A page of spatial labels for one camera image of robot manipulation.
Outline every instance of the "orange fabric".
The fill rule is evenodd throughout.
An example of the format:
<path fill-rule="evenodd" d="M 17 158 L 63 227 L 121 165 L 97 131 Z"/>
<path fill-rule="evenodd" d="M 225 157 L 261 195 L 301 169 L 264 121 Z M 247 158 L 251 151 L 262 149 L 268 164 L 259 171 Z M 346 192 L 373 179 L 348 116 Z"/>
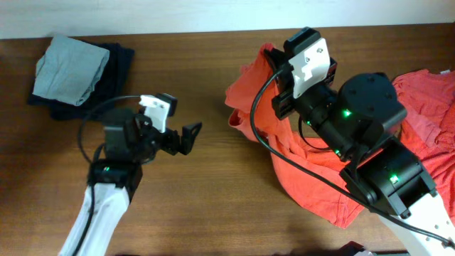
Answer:
<path fill-rule="evenodd" d="M 263 54 L 264 49 L 271 50 L 272 48 L 272 44 L 264 44 L 259 51 L 256 61 L 249 66 L 243 67 L 241 70 L 242 76 L 226 91 L 227 97 L 225 104 L 235 109 L 229 119 L 229 125 L 239 129 L 252 141 L 257 140 L 255 139 L 250 126 L 250 109 L 257 92 L 267 78 L 272 75 L 272 70 Z M 400 86 L 397 86 L 400 101 L 405 99 L 402 95 L 411 98 L 414 97 L 414 91 L 411 90 L 407 93 L 409 87 L 412 87 L 412 85 L 406 83 L 412 74 L 415 73 L 403 75 L 396 79 L 396 84 L 401 85 L 403 90 L 406 90 L 406 92 L 403 92 L 403 90 L 400 90 Z M 405 145 L 412 151 L 416 152 L 415 150 L 419 150 L 420 154 L 417 155 L 424 160 L 424 165 L 438 183 L 438 190 L 444 198 L 446 207 L 452 206 L 448 207 L 447 210 L 449 211 L 452 220 L 454 220 L 455 209 L 453 205 L 455 203 L 455 198 L 451 197 L 451 194 L 454 194 L 451 192 L 451 189 L 454 189 L 452 183 L 455 182 L 455 174 L 451 174 L 450 170 L 453 172 L 455 166 L 455 152 L 453 150 L 455 107 L 452 105 L 450 111 L 448 108 L 454 101 L 454 96 L 453 94 L 451 95 L 451 92 L 454 91 L 455 73 L 444 76 L 444 79 L 439 76 L 435 77 L 435 81 L 441 84 L 440 87 L 444 88 L 444 92 L 435 92 L 433 98 L 431 98 L 430 94 L 425 92 L 427 88 L 433 88 L 431 84 L 433 77 L 428 77 L 428 80 L 425 80 L 424 83 L 418 82 L 422 79 L 421 76 L 425 75 L 428 75 L 427 71 L 417 73 L 415 80 L 421 87 L 415 88 L 414 90 L 424 91 L 422 93 L 429 98 L 419 96 L 417 97 L 418 100 L 410 100 L 411 103 L 405 105 L 405 107 L 410 107 L 411 109 L 416 108 L 417 110 L 425 109 L 428 113 L 416 111 L 415 114 L 408 115 L 403 124 L 404 132 L 402 137 Z M 277 85 L 273 82 L 265 91 L 261 102 L 258 105 L 255 115 L 257 128 L 267 135 L 269 144 L 283 155 L 344 188 L 345 182 L 339 176 L 339 171 L 346 164 L 339 161 L 338 157 L 333 152 L 312 149 L 302 141 L 297 132 L 291 130 L 288 119 L 279 121 L 275 117 L 271 101 L 277 94 Z M 444 104 L 441 103 L 438 105 L 437 102 L 440 101 L 438 96 L 441 95 L 445 97 L 445 102 Z M 412 102 L 419 102 L 421 105 L 414 106 Z M 431 114 L 431 111 L 436 111 L 437 114 Z M 430 125 L 430 123 L 427 122 L 415 122 L 417 119 L 421 118 L 420 115 L 426 114 L 431 116 L 428 120 L 433 125 Z M 417 128 L 419 129 L 414 128 L 417 132 L 414 132 L 413 128 L 409 125 L 410 122 L 417 125 Z M 424 140 L 427 145 L 423 145 L 422 143 L 424 142 L 419 143 L 419 141 L 421 141 L 420 138 L 425 138 Z M 317 147 L 326 146 L 321 139 L 308 138 L 307 140 Z M 332 224 L 341 228 L 348 227 L 355 217 L 357 217 L 359 212 L 362 211 L 362 206 L 354 203 L 345 196 L 342 196 L 340 193 L 315 178 L 288 165 L 288 163 L 282 161 L 273 154 L 272 161 L 279 182 L 286 192 L 302 208 L 327 219 Z"/>

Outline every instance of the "wood grain surface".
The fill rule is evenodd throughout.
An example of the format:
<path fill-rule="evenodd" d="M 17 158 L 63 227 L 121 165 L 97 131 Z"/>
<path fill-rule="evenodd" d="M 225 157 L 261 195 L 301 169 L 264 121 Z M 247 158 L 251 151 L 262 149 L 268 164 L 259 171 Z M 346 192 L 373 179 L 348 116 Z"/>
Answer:
<path fill-rule="evenodd" d="M 383 71 L 393 78 L 420 68 L 455 68 L 453 24 L 320 31 L 338 61 L 337 88 L 358 73 Z M 280 186 L 266 149 L 228 126 L 225 89 L 240 66 L 252 62 L 263 43 L 281 47 L 295 32 L 81 38 L 136 50 L 124 94 L 176 96 L 170 127 L 203 122 L 190 155 L 160 152 L 144 167 L 108 255 L 271 255 L 333 249 L 351 240 L 371 250 L 403 248 L 367 211 L 343 230 L 300 208 Z M 56 122 L 46 108 L 25 103 L 49 43 L 0 41 L 0 255 L 57 255 L 83 200 L 88 165 L 75 139 L 80 120 Z M 100 125 L 90 124 L 86 149 L 92 152 L 103 136 Z"/>

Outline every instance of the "black cable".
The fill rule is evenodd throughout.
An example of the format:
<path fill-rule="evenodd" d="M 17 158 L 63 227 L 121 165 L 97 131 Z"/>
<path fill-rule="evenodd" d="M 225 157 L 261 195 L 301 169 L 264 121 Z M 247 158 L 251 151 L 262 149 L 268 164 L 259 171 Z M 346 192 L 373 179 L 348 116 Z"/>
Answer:
<path fill-rule="evenodd" d="M 79 127 L 79 132 L 77 133 L 77 146 L 79 147 L 79 150 L 80 150 L 80 153 L 82 153 L 82 156 L 85 158 L 85 160 L 91 164 L 92 161 L 90 160 L 90 158 L 88 157 L 87 153 L 85 153 L 85 150 L 82 146 L 82 131 L 84 129 L 84 126 L 85 124 L 87 123 L 88 119 L 91 118 L 91 116 L 98 110 L 100 109 L 101 107 L 109 104 L 109 103 L 112 103 L 112 102 L 116 102 L 116 101 L 119 101 L 119 100 L 125 100 L 125 99 L 132 99 L 132 98 L 136 98 L 136 97 L 141 97 L 140 95 L 123 95 L 123 96 L 118 96 L 118 97 L 113 97 L 111 99 L 108 99 L 104 102 L 101 102 L 99 103 L 96 107 L 94 107 L 93 109 L 91 109 L 87 115 L 84 117 L 84 119 L 82 120 L 82 124 L 80 125 Z"/>
<path fill-rule="evenodd" d="M 303 130 L 302 130 L 302 125 L 301 125 L 302 122 L 304 122 L 304 120 L 303 120 L 301 117 L 299 117 L 299 133 L 300 133 L 301 139 L 303 139 L 304 142 L 305 142 L 308 146 L 312 147 L 313 149 L 329 151 L 329 150 L 330 150 L 330 147 L 320 148 L 320 147 L 317 147 L 317 146 L 313 146 L 313 145 L 311 145 L 311 144 L 305 139 L 304 132 L 303 132 Z"/>
<path fill-rule="evenodd" d="M 431 233 L 429 231 L 426 231 L 426 230 L 423 230 L 423 229 L 420 229 L 420 228 L 416 228 L 412 225 L 409 225 L 409 224 L 406 224 L 406 223 L 403 223 L 401 222 L 400 220 L 396 219 L 396 218 L 393 218 L 391 215 L 389 215 L 388 213 L 385 213 L 379 209 L 377 209 L 376 207 L 374 206 L 370 206 L 368 205 L 366 202 L 364 202 L 362 199 L 360 198 L 357 198 L 356 196 L 354 196 L 353 194 L 345 191 L 344 189 L 342 189 L 341 187 L 337 186 L 336 184 L 332 183 L 331 181 L 329 181 L 328 179 L 322 177 L 321 175 L 319 174 L 316 174 L 314 173 L 313 171 L 310 171 L 308 169 L 305 169 L 303 166 L 300 166 L 298 163 L 292 161 L 291 159 L 288 159 L 286 158 L 283 154 L 279 153 L 277 150 L 273 149 L 270 145 L 268 145 L 268 143 L 266 143 L 263 138 L 261 138 L 261 136 L 259 135 L 258 131 L 257 131 L 257 128 L 255 126 L 255 112 L 256 112 L 256 109 L 257 109 L 257 106 L 259 104 L 259 101 L 261 100 L 261 97 L 262 95 L 264 94 L 265 90 L 269 87 L 269 85 L 272 83 L 272 81 L 278 76 L 280 75 L 282 72 L 284 72 L 284 69 L 281 68 L 281 69 L 278 69 L 276 70 L 273 75 L 265 82 L 265 84 L 262 86 L 261 90 L 257 93 L 256 95 L 256 98 L 251 106 L 251 112 L 250 112 L 250 123 L 251 123 L 251 128 L 252 128 L 252 131 L 253 133 L 255 134 L 255 137 L 256 139 L 265 147 L 267 148 L 270 152 L 272 152 L 274 155 L 278 156 L 280 159 L 282 159 L 283 161 L 287 162 L 288 164 L 292 165 L 293 167 L 297 168 L 298 170 L 300 171 L 303 171 L 305 174 L 308 174 L 310 175 L 311 177 L 314 177 L 314 178 L 317 178 L 318 180 L 324 182 L 326 185 L 330 186 L 331 188 L 335 189 L 336 191 L 338 191 L 339 193 L 343 194 L 344 196 L 348 197 L 349 199 L 355 201 L 356 203 L 360 204 L 361 206 L 367 208 L 370 212 L 372 213 L 376 213 L 378 214 L 379 216 L 387 219 L 388 221 L 402 227 L 402 228 L 405 228 L 405 229 L 408 229 L 408 230 L 411 230 L 413 232 L 416 232 L 416 233 L 419 233 L 421 235 L 426 235 L 427 237 L 430 237 L 430 238 L 434 238 L 436 240 L 439 240 L 441 242 L 443 242 L 443 244 L 447 247 L 452 247 L 455 249 L 455 243 L 453 241 L 450 241 L 446 238 L 443 238 L 442 236 L 440 235 L 436 235 L 434 233 Z"/>
<path fill-rule="evenodd" d="M 99 159 L 101 151 L 102 151 L 102 148 L 105 145 L 106 144 L 103 143 L 103 144 L 98 146 L 97 150 L 95 151 L 95 154 L 93 155 L 93 161 L 94 162 Z M 82 232 L 82 235 L 79 238 L 79 242 L 77 242 L 76 248 L 74 249 L 73 256 L 76 256 L 77 253 L 79 252 L 80 248 L 82 247 L 82 244 L 84 243 L 84 240 L 85 240 L 85 236 L 87 235 L 87 232 L 88 232 L 88 229 L 90 227 L 90 224 L 92 223 L 93 213 L 95 212 L 95 185 L 93 183 L 89 183 L 89 187 L 90 187 L 90 193 L 92 194 L 92 202 L 90 202 L 90 209 L 88 211 L 87 222 L 85 224 L 85 227 L 84 227 L 84 230 Z"/>

